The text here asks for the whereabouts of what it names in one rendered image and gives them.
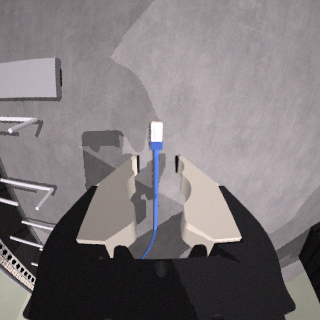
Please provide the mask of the blue network cable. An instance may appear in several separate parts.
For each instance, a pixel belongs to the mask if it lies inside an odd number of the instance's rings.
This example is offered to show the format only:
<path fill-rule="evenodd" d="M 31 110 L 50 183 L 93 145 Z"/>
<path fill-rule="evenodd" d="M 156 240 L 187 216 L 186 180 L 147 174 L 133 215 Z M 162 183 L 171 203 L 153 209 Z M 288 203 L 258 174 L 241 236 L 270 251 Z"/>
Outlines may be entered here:
<path fill-rule="evenodd" d="M 151 242 L 140 259 L 144 259 L 151 249 L 157 233 L 158 220 L 158 176 L 159 176 L 159 150 L 154 150 L 154 231 Z"/>

